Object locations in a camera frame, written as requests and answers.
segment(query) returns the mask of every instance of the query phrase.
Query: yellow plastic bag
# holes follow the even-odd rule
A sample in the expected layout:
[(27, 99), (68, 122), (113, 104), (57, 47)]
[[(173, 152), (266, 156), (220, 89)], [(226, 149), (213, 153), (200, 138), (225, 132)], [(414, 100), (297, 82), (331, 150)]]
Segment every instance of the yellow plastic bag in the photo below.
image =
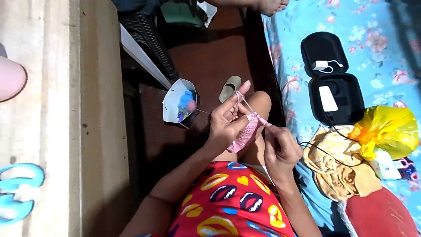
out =
[(411, 110), (382, 105), (366, 108), (348, 137), (360, 142), (361, 156), (368, 161), (377, 157), (375, 147), (399, 159), (411, 154), (419, 143), (417, 121)]

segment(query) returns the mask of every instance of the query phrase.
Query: white paper bag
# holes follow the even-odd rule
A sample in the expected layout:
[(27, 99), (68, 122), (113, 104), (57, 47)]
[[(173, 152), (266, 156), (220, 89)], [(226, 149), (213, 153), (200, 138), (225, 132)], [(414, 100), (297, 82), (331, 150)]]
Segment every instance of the white paper bag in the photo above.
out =
[(180, 98), (184, 95), (185, 91), (192, 91), (192, 93), (196, 94), (193, 95), (193, 98), (196, 98), (196, 107), (199, 109), (199, 93), (197, 93), (193, 83), (188, 80), (178, 79), (168, 90), (164, 97), (164, 101), (162, 101), (162, 104), (164, 105), (163, 114), (165, 122), (178, 123), (185, 128), (189, 128), (195, 115), (197, 115), (197, 110), (193, 113), (190, 113), (181, 122), (179, 122), (179, 118), (177, 117), (179, 113), (178, 104), (180, 103)]

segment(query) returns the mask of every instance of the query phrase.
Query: bed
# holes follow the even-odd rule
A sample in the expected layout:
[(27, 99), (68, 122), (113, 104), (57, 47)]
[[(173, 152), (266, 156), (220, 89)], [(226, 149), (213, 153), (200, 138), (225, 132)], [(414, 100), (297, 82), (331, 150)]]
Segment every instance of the bed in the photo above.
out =
[[(421, 127), (421, 46), (416, 12), (420, 3), (410, 0), (291, 0), (272, 17), (262, 16), (266, 42), (282, 95), (287, 127), (299, 142), (309, 141), (320, 122), (312, 114), (300, 43), (311, 33), (339, 36), (349, 62), (348, 73), (360, 83), (365, 107), (408, 107)], [(421, 168), (421, 148), (410, 156)], [(302, 196), (320, 227), (345, 232), (337, 223), (336, 203), (325, 197), (312, 171), (298, 163)], [(382, 181), (395, 194), (421, 230), (420, 184), (416, 181)]]

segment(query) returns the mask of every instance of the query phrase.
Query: black cable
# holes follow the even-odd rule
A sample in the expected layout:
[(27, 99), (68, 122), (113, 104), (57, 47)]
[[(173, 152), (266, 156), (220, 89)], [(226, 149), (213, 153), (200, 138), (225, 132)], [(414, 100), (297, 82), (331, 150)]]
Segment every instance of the black cable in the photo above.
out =
[(329, 122), (330, 122), (330, 125), (333, 127), (333, 129), (339, 134), (339, 135), (341, 135), (342, 137), (344, 137), (344, 138), (346, 138), (346, 139), (348, 139), (348, 140), (351, 140), (351, 141), (355, 141), (356, 143), (360, 143), (359, 141), (357, 141), (357, 140), (354, 140), (354, 139), (352, 139), (352, 138), (349, 138), (349, 137), (347, 137), (347, 136), (345, 136), (345, 135), (343, 135), (342, 133), (340, 133), (336, 128), (335, 128), (335, 125), (333, 124), (333, 121), (330, 119), (330, 116), (329, 116), (329, 114), (327, 113), (327, 112), (325, 112), (326, 113), (326, 116), (328, 117), (328, 119), (329, 119)]
[(326, 151), (324, 151), (322, 148), (320, 148), (320, 147), (318, 147), (318, 146), (316, 146), (316, 145), (314, 145), (314, 144), (311, 144), (311, 143), (308, 143), (308, 142), (301, 142), (299, 145), (304, 146), (304, 147), (307, 147), (307, 145), (303, 145), (303, 143), (310, 144), (310, 145), (312, 145), (312, 146), (316, 147), (317, 149), (319, 149), (319, 150), (323, 151), (323, 152), (324, 152), (324, 153), (326, 153), (327, 155), (329, 155), (329, 156), (331, 156), (332, 158), (334, 158), (336, 162), (338, 162), (338, 163), (340, 163), (340, 164), (343, 164), (344, 166), (348, 166), (348, 167), (355, 167), (355, 166), (358, 166), (358, 165), (360, 165), (360, 164), (362, 164), (362, 163), (364, 162), (364, 159), (362, 159), (362, 161), (361, 161), (359, 164), (356, 164), (356, 165), (347, 165), (347, 164), (344, 164), (344, 163), (340, 162), (340, 161), (339, 161), (339, 160), (337, 160), (335, 157), (333, 157), (331, 154), (327, 153), (327, 152), (326, 152)]

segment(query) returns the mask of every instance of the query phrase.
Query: pink crochet piece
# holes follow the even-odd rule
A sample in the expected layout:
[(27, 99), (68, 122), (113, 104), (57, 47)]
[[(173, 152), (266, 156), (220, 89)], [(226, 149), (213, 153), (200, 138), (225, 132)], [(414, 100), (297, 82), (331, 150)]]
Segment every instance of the pink crochet piece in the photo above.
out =
[(232, 142), (231, 146), (227, 148), (229, 152), (237, 153), (241, 149), (245, 148), (248, 144), (252, 143), (254, 141), (254, 137), (256, 137), (256, 130), (257, 127), (261, 125), (266, 125), (267, 121), (264, 120), (262, 117), (260, 117), (256, 112), (253, 111), (253, 109), (250, 107), (250, 105), (246, 102), (243, 95), (239, 92), (235, 92), (237, 94), (238, 102), (240, 102), (240, 96), (244, 100), (244, 102), (247, 104), (247, 106), (251, 109), (253, 114), (253, 118), (249, 121), (247, 126), (245, 126), (238, 136), (235, 138), (235, 140)]

